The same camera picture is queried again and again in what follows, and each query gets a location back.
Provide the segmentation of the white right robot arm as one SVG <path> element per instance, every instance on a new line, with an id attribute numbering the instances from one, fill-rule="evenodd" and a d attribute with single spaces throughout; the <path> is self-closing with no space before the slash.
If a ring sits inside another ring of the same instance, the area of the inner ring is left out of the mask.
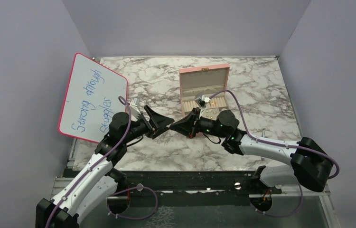
<path id="1" fill-rule="evenodd" d="M 199 108 L 194 108 L 183 119 L 169 128 L 188 138 L 197 133 L 223 138 L 222 146 L 230 154 L 252 155 L 279 161 L 277 167 L 260 167 L 251 179 L 251 188 L 263 193 L 269 187 L 286 184 L 300 184 L 314 191 L 325 188 L 333 162 L 310 138 L 301 141 L 267 143 L 266 138 L 253 139 L 246 131 L 238 129 L 239 120 L 230 110 L 222 111 L 215 120 L 200 116 Z"/>

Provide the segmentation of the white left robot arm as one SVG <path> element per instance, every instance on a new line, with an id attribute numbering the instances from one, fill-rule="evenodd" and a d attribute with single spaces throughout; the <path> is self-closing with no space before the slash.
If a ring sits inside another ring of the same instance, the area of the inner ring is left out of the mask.
<path id="1" fill-rule="evenodd" d="M 147 105 L 131 120 L 133 108 L 113 115 L 109 131 L 97 144 L 94 154 L 75 178 L 52 199 L 42 199 L 36 207 L 37 228 L 77 228 L 101 201 L 126 189 L 125 175 L 115 165 L 127 152 L 127 144 L 141 136 L 154 139 L 163 134 L 174 119 L 156 113 Z"/>

